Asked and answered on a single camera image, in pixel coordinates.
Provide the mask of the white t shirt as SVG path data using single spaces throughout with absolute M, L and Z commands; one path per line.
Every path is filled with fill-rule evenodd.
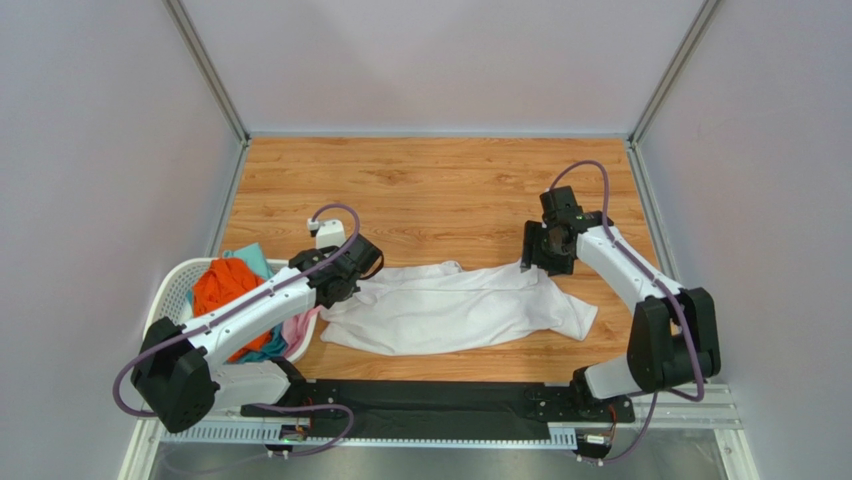
M 455 261 L 386 268 L 322 313 L 323 341 L 385 356 L 453 353 L 537 331 L 586 338 L 598 309 L 519 264 L 465 270 Z

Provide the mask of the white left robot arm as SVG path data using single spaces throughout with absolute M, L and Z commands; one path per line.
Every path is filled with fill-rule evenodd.
M 360 233 L 325 239 L 330 226 L 313 223 L 315 248 L 296 254 L 237 299 L 181 324 L 162 317 L 148 327 L 126 373 L 168 432 L 185 431 L 212 411 L 274 404 L 285 396 L 291 382 L 279 361 L 229 359 L 275 326 L 349 299 L 358 281 L 383 263 L 383 252 Z

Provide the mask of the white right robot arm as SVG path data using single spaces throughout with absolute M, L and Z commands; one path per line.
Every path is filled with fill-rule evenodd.
M 603 212 L 584 211 L 571 188 L 548 190 L 539 200 L 541 220 L 524 227 L 522 269 L 570 275 L 582 262 L 633 316 L 625 354 L 575 371 L 571 385 L 581 401 L 672 391 L 719 374 L 715 303 L 707 290 L 687 289 L 665 276 Z

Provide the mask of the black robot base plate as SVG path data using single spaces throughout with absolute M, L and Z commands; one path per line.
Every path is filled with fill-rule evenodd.
M 349 407 L 309 414 L 315 437 L 334 437 L 346 425 L 351 439 L 545 440 L 551 423 L 630 424 L 631 400 L 583 406 L 572 388 L 522 382 L 328 380 L 299 382 L 279 405 Z

